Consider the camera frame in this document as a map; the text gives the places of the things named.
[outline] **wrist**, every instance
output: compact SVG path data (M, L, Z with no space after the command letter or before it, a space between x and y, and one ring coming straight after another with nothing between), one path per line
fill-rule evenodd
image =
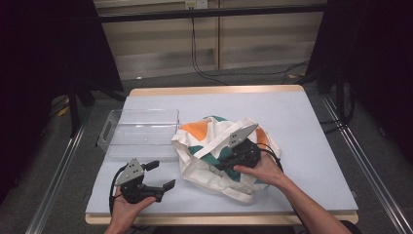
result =
M288 178L285 174L280 174L274 179L272 185L277 187L279 190L283 191L293 184L292 180Z

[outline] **black cable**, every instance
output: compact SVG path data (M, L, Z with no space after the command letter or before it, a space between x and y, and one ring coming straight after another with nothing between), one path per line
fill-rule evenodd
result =
M347 109L349 110L349 114L347 116L345 116L344 119L320 122L321 124L322 123L340 123L339 126L337 126L335 128L332 128L330 130L324 131L325 134L333 133L333 132L347 126L350 123L350 121L353 119L353 115L355 113L355 108L356 108L356 94L353 91L353 89L350 89L350 96L347 100L346 106L347 106Z
M222 82L220 80L208 77L211 75L208 75L206 73L203 73L202 70L198 67L198 62L197 62L197 44L196 44L196 36L195 36L195 23L194 19L192 19L192 47L191 47L191 57L192 57L192 66L194 69L197 71L197 73L202 76L205 79L216 81L222 85L229 86L227 83Z
M139 231L144 231L149 229L150 226L132 226L132 233L131 234L135 234L135 233L139 233Z
M59 103L61 103L62 101L66 100L66 98L67 98L67 96L64 96L62 99L60 99L60 100L57 101L55 104L53 104L53 105L51 106L51 108L57 106L57 105L58 105Z
M197 73L202 76L205 79L208 80L213 80L216 81L218 83L221 83L223 85L228 86L228 84L214 79L212 77L220 77L220 76L227 76L227 75L256 75L256 76L266 76L266 75L278 75L278 74L284 74L284 78L282 81L282 84L284 83L285 80L285 76L286 76L286 72L295 69L296 67L300 66L300 65L304 65L306 62L308 62L308 60L302 61L300 63L297 64L293 64L291 65L288 69L283 70L283 71L275 71L275 72L268 72L268 73L248 73L248 72L229 72L229 73L219 73L219 74L210 74L210 73L205 73L204 71L202 71L199 66L198 66L198 62L197 62L197 45L196 45L196 36L195 36L195 23L194 23L194 19L192 19L192 48L191 48L191 52L192 52L192 66L194 67L195 71L197 71Z
M287 68L286 71L284 72L283 77L282 77L282 85L284 84L284 82L285 82L285 80L286 80L286 73L287 73L288 71L293 70L293 69L297 68L298 66L304 65L304 64L306 64L307 62L308 62L308 60L305 60L305 61L303 61L303 62L300 62L300 63L294 64L294 65L291 65L289 68Z
M122 194L119 194L118 196L113 196L113 188L115 186L116 178L118 178L119 174L127 167L128 164L126 164L124 167L120 168L119 171L115 174L113 177L112 183L110 185L110 192L109 192L109 211L110 214L112 215L113 212L113 203L115 202L115 199L122 196Z
M267 152L267 153L271 154L271 156L273 156L273 158L276 160L276 163L277 163L277 165L279 166L280 170L283 172L281 160L280 160L280 158L277 157L277 155L276 155L276 153L274 152L274 150L273 150L268 144L265 144L265 143L257 143L257 144L265 145L266 147L268 147L268 148L270 149L270 150L268 150L268 149L260 148L261 151ZM301 223L303 224L303 226L308 230L308 228L306 227L306 224L304 224L304 221L303 221L303 219L301 218L300 214L297 213L297 211L296 211L295 208L292 206L292 204L290 204L290 206L291 206L292 210L294 211L295 215L298 217L298 219L300 219L300 221L301 221Z
M67 106L69 106L69 102L68 103L65 103L58 111L56 111L55 113L53 113L53 114L51 114L50 116L49 116L49 118L52 118L52 117L54 117L55 115L58 115L58 113L61 111L61 110L63 110L64 108L66 108Z

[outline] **clear plastic tray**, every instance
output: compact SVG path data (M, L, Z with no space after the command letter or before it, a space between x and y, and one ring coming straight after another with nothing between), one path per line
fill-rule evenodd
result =
M178 128L176 109L112 110L97 144L107 157L173 160L171 139Z

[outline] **cloth bag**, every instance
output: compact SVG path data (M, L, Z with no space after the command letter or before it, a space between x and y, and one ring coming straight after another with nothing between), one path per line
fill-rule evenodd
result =
M183 125L172 138L172 144L179 155L182 177L206 192L223 193L242 202L250 202L253 191L267 187L252 175L233 170L219 171L213 165L220 157L231 153L228 147L229 135L236 130L255 124L250 119L231 122L217 116ZM271 137L259 126L248 136L254 143L269 145L280 158L281 150Z

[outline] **wooden table edge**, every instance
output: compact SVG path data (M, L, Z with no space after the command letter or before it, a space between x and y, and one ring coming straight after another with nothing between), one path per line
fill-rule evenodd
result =
M347 220L353 224L358 222L356 211L333 213L339 220ZM106 225L110 222L108 214L86 214L85 221L92 225ZM298 225L301 224L295 214L249 214L249 215L141 215L135 223L139 225Z
M133 89L130 97L167 96L167 95L206 95L206 94L238 94L238 93L270 93L270 92L304 92L299 85L267 85L267 86L211 86L211 87L175 87Z

